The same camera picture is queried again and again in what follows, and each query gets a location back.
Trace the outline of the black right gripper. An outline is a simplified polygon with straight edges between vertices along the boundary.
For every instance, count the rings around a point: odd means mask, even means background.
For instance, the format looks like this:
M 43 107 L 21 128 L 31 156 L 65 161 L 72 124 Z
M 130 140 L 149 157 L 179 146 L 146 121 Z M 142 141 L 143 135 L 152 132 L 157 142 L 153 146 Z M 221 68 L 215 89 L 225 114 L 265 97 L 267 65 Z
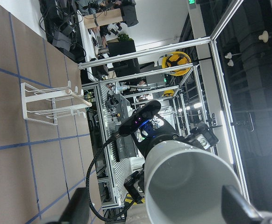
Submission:
M 177 140 L 184 142 L 186 140 L 186 137 L 178 135 L 171 124 L 159 115 L 145 121 L 138 129 L 140 130 L 143 140 L 139 142 L 134 133 L 132 133 L 132 139 L 145 159 L 150 150 L 163 141 Z M 198 123 L 196 127 L 190 130 L 190 133 L 194 135 L 194 138 L 204 150 L 214 147 L 219 142 L 219 139 L 204 122 Z M 136 171 L 129 175 L 124 181 L 124 187 L 135 203 L 142 203 L 145 196 L 144 172 Z

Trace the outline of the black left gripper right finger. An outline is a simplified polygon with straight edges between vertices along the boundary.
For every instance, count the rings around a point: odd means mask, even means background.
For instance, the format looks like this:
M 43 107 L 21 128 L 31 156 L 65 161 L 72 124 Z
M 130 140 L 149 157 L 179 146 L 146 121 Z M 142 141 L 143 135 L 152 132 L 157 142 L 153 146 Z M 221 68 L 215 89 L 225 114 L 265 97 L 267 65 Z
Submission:
M 227 224 L 272 224 L 272 212 L 258 211 L 231 185 L 222 187 L 221 213 Z

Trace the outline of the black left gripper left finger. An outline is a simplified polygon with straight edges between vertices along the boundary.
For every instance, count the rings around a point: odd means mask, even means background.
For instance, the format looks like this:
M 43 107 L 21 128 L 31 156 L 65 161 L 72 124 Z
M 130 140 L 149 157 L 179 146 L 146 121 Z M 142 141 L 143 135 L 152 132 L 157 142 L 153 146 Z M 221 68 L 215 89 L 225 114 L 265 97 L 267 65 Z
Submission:
M 86 188 L 77 188 L 57 221 L 58 224 L 86 224 L 89 221 L 89 196 Z

